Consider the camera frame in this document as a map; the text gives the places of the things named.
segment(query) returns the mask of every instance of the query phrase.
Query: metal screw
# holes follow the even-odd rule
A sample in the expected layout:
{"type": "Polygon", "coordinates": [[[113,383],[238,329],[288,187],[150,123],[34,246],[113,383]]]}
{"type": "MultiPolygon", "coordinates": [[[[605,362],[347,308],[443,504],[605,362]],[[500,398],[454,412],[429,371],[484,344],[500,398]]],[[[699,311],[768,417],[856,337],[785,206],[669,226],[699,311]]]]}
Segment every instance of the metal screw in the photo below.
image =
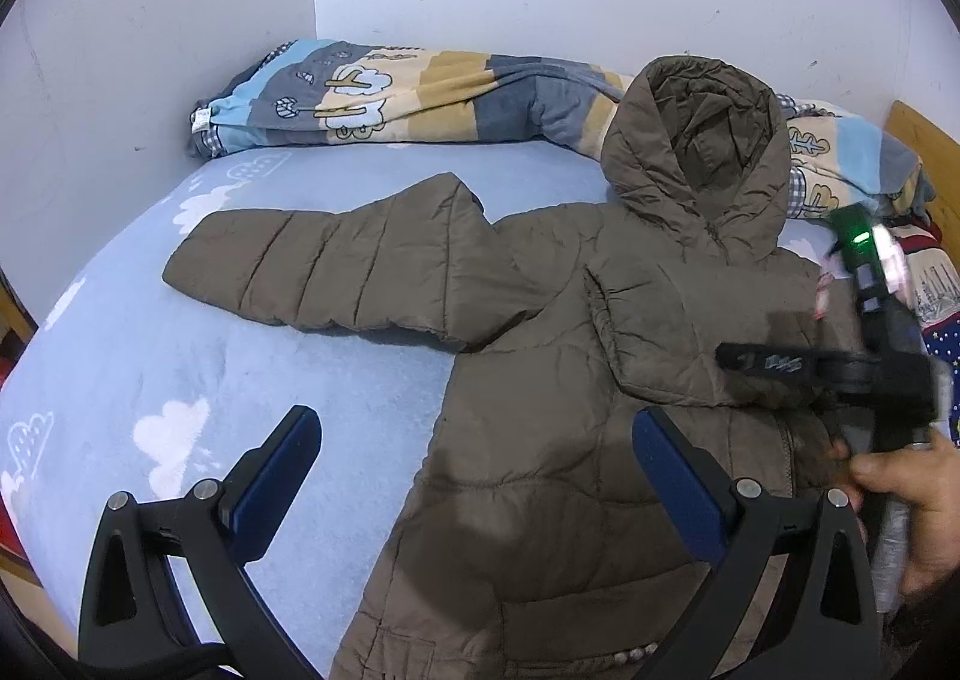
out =
{"type": "Polygon", "coordinates": [[[126,491],[117,491],[110,498],[107,498],[107,507],[116,512],[118,509],[123,509],[127,506],[127,502],[130,500],[130,497],[127,495],[126,491]]]}
{"type": "Polygon", "coordinates": [[[193,486],[193,495],[197,496],[200,501],[204,501],[206,498],[214,496],[218,488],[219,485],[215,479],[202,479],[193,486]]]}
{"type": "Polygon", "coordinates": [[[743,498],[757,498],[757,496],[763,492],[763,489],[760,487],[760,482],[746,477],[744,479],[737,480],[736,491],[740,493],[743,498]]]}
{"type": "Polygon", "coordinates": [[[847,494],[839,488],[830,488],[829,491],[827,491],[827,501],[832,503],[833,506],[842,509],[850,503],[850,498],[847,498],[847,494]]]}

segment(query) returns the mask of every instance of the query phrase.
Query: folded blanket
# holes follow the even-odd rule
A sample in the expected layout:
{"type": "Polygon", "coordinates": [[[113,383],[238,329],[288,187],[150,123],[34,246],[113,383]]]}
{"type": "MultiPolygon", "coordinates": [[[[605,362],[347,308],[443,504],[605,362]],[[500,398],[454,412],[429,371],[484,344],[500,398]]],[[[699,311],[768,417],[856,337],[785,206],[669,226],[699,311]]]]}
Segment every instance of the folded blanket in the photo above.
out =
{"type": "Polygon", "coordinates": [[[787,216],[818,219],[861,202],[880,217],[926,218],[935,193],[913,149],[832,103],[777,97],[792,160],[787,216]]]}
{"type": "Polygon", "coordinates": [[[253,146],[544,137],[599,159],[632,77],[564,59],[284,44],[191,115],[206,159],[253,146]]]}
{"type": "MultiPolygon", "coordinates": [[[[291,41],[197,103],[192,146],[210,159],[254,146],[546,138],[599,159],[631,82],[565,59],[291,41]]],[[[787,216],[863,202],[880,217],[925,218],[933,188],[913,149],[831,103],[778,99],[792,155],[787,216]]]]}

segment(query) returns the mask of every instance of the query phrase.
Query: white cloud pattern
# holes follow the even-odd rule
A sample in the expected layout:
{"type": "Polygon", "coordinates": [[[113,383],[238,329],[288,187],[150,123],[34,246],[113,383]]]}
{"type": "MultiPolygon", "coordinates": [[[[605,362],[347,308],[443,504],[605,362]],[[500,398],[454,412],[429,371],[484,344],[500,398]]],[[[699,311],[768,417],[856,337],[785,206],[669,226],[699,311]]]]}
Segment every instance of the white cloud pattern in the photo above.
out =
{"type": "Polygon", "coordinates": [[[210,404],[200,397],[192,405],[166,402],[159,415],[136,421],[133,443],[157,463],[148,480],[159,498],[182,496],[187,460],[209,416],[210,404]]]}
{"type": "Polygon", "coordinates": [[[66,307],[70,305],[75,296],[77,296],[78,291],[80,291],[80,287],[83,287],[85,283],[86,277],[78,279],[66,289],[62,296],[58,298],[43,324],[44,330],[50,330],[50,328],[54,326],[54,323],[61,318],[61,315],[66,311],[66,307]]]}
{"type": "Polygon", "coordinates": [[[320,120],[321,130],[339,130],[345,128],[378,127],[383,124],[383,104],[386,99],[358,103],[350,108],[330,108],[314,111],[314,116],[320,120]]]}
{"type": "Polygon", "coordinates": [[[174,224],[181,226],[181,236],[189,234],[206,215],[212,214],[214,211],[220,211],[229,200],[229,194],[244,184],[248,184],[248,181],[222,184],[219,187],[214,187],[208,193],[188,197],[181,203],[181,212],[174,217],[174,224]]]}
{"type": "Polygon", "coordinates": [[[291,156],[291,152],[282,151],[278,154],[261,154],[250,160],[237,163],[227,171],[227,178],[236,181],[253,181],[256,178],[267,178],[274,170],[280,168],[291,156]]]}
{"type": "Polygon", "coordinates": [[[0,496],[3,496],[3,503],[7,506],[7,514],[16,528],[17,517],[16,510],[13,508],[13,493],[20,490],[23,484],[23,474],[11,474],[9,472],[0,472],[0,496]]]}
{"type": "Polygon", "coordinates": [[[334,85],[333,91],[338,95],[376,95],[383,92],[394,83],[394,79],[387,73],[381,73],[376,68],[365,68],[363,65],[341,65],[331,77],[328,85],[334,85]]]}

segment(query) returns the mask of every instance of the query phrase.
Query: label tag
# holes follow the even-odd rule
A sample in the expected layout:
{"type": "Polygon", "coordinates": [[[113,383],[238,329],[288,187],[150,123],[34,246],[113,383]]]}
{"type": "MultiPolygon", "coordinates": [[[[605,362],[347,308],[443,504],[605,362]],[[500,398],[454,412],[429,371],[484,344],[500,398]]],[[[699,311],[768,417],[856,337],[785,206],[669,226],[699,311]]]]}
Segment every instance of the label tag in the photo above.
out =
{"type": "Polygon", "coordinates": [[[192,132],[201,132],[202,130],[210,130],[210,107],[207,108],[198,108],[190,115],[190,121],[193,122],[192,132]]]}
{"type": "Polygon", "coordinates": [[[813,307],[814,320],[823,320],[827,316],[830,306],[830,282],[833,282],[833,274],[829,271],[821,272],[817,280],[817,299],[813,307]]]}

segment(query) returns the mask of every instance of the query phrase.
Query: light blue bed sheet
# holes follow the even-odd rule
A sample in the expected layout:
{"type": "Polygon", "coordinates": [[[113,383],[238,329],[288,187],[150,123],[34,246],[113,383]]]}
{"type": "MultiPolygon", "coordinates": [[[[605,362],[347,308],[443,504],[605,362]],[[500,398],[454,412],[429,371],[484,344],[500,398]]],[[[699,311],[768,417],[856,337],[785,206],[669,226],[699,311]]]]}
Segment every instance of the light blue bed sheet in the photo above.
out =
{"type": "MultiPolygon", "coordinates": [[[[247,322],[181,296],[160,274],[216,209],[347,211],[445,170],[491,221],[608,196],[597,163],[541,142],[252,149],[203,166],[78,275],[0,391],[3,498],[70,626],[111,493],[155,501],[222,477],[301,403],[320,414],[323,448],[248,573],[291,639],[329,671],[426,453],[452,356],[397,335],[247,322]]],[[[200,638],[216,639],[184,563],[175,571],[200,638]]]]}

